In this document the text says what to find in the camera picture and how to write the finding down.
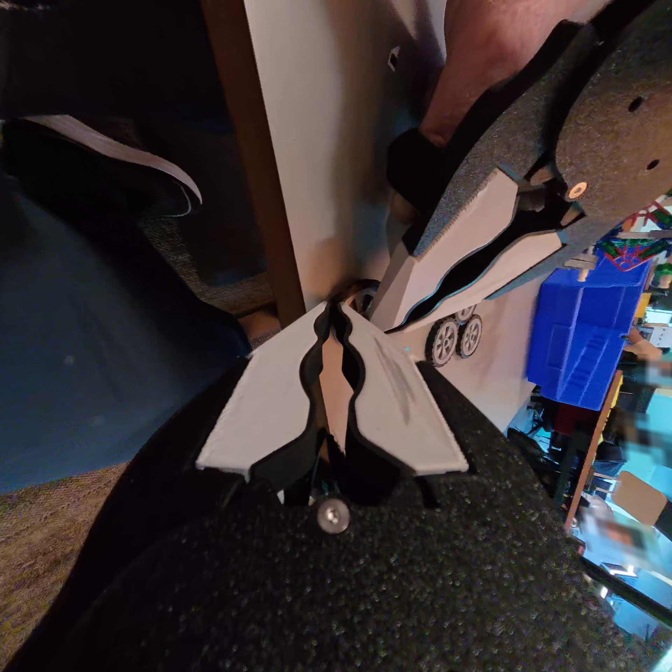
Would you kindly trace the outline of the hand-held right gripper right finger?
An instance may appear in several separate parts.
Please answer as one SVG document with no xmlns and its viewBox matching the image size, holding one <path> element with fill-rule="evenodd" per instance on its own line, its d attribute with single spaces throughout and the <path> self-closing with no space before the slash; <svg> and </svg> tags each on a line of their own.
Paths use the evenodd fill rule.
<svg viewBox="0 0 672 672">
<path fill-rule="evenodd" d="M 467 473 L 468 460 L 417 363 L 387 334 L 341 302 L 336 338 L 351 389 L 337 482 L 353 503 L 379 505 L 399 483 Z"/>
</svg>

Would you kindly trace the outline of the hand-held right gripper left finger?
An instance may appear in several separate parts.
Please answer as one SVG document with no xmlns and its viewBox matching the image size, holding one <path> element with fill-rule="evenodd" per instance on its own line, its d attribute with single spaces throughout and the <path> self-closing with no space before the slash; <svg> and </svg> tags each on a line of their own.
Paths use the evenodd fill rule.
<svg viewBox="0 0 672 672">
<path fill-rule="evenodd" d="M 323 438 L 320 377 L 331 332 L 322 302 L 248 357 L 196 459 L 199 470 L 265 482 L 308 505 Z"/>
</svg>

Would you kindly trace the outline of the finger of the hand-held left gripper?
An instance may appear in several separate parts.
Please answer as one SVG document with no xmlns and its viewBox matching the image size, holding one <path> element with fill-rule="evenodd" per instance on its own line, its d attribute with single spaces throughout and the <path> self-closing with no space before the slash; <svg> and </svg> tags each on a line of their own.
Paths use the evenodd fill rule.
<svg viewBox="0 0 672 672">
<path fill-rule="evenodd" d="M 420 327 L 469 307 L 502 289 L 510 281 L 550 257 L 562 248 L 556 232 L 531 233 L 517 240 L 495 257 L 495 260 L 474 281 L 459 291 L 437 291 L 418 305 L 398 324 L 385 325 L 385 333 Z"/>
<path fill-rule="evenodd" d="M 422 253 L 414 256 L 399 243 L 372 303 L 372 324 L 382 331 L 401 326 L 419 303 L 435 293 L 454 266 L 508 228 L 517 194 L 517 182 L 496 169 Z"/>
</svg>

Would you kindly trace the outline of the person's left hand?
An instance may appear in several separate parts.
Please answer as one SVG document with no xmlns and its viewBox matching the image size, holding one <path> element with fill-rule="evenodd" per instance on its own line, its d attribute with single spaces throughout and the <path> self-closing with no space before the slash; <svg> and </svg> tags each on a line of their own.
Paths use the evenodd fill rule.
<svg viewBox="0 0 672 672">
<path fill-rule="evenodd" d="M 609 1 L 449 1 L 444 17 L 446 62 L 420 133 L 445 147 L 488 89 L 511 79 L 556 26 L 584 24 Z"/>
</svg>

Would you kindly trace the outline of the plain blue plastic bin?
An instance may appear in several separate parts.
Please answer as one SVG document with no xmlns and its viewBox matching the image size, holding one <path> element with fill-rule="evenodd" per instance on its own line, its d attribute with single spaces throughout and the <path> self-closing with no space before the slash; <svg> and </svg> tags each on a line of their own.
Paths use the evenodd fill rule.
<svg viewBox="0 0 672 672">
<path fill-rule="evenodd" d="M 600 410 L 652 262 L 627 272 L 604 256 L 585 281 L 555 270 L 540 287 L 526 377 L 547 399 Z"/>
</svg>

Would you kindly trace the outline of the colourful construction toy figure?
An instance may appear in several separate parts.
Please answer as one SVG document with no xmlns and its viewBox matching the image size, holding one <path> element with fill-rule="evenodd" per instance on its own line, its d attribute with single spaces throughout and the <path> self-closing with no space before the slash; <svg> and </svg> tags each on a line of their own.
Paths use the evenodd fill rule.
<svg viewBox="0 0 672 672">
<path fill-rule="evenodd" d="M 635 212 L 617 228 L 563 264 L 586 281 L 598 261 L 609 261 L 619 272 L 630 272 L 651 263 L 647 286 L 671 289 L 671 192 Z"/>
</svg>

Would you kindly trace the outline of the person's dark trousers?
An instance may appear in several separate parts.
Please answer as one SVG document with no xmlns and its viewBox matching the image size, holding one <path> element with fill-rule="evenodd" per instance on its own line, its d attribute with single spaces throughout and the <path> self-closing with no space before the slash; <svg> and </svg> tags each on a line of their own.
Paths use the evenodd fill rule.
<svg viewBox="0 0 672 672">
<path fill-rule="evenodd" d="M 1 494 L 129 460 L 250 352 L 124 211 L 1 174 Z"/>
</svg>

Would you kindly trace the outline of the brown wooden board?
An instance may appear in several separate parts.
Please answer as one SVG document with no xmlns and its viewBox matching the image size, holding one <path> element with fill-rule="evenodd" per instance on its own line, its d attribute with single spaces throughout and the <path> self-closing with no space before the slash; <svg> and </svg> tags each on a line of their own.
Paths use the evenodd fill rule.
<svg viewBox="0 0 672 672">
<path fill-rule="evenodd" d="M 615 371 L 609 389 L 603 401 L 600 414 L 598 415 L 596 425 L 593 430 L 591 440 L 589 442 L 589 447 L 585 455 L 583 466 L 581 468 L 581 471 L 579 473 L 576 482 L 576 488 L 573 493 L 572 500 L 570 502 L 568 513 L 563 524 L 563 529 L 567 535 L 571 533 L 573 521 L 578 511 L 581 496 L 582 493 L 584 492 L 587 481 L 589 480 L 589 477 L 594 473 L 593 463 L 597 455 L 597 449 L 600 444 L 602 432 L 607 423 L 609 414 L 611 413 L 612 408 L 616 404 L 616 400 L 622 385 L 622 381 L 623 381 L 623 372 L 621 370 Z"/>
</svg>

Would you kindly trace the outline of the beige rounded panel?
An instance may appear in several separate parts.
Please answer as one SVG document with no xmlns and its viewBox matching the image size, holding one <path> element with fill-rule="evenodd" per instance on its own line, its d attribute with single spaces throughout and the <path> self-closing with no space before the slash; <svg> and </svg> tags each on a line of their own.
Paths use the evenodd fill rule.
<svg viewBox="0 0 672 672">
<path fill-rule="evenodd" d="M 667 496 L 628 471 L 621 471 L 611 492 L 612 502 L 643 525 L 656 526 L 668 505 Z"/>
</svg>

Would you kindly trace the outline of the black shoe white sole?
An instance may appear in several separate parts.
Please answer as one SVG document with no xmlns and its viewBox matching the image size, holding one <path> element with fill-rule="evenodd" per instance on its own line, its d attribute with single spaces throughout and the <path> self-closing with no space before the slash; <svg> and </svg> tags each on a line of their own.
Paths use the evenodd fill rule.
<svg viewBox="0 0 672 672">
<path fill-rule="evenodd" d="M 61 214 L 109 210 L 130 218 L 180 218 L 203 204 L 182 168 L 70 115 L 4 121 L 1 167 L 29 197 Z"/>
</svg>

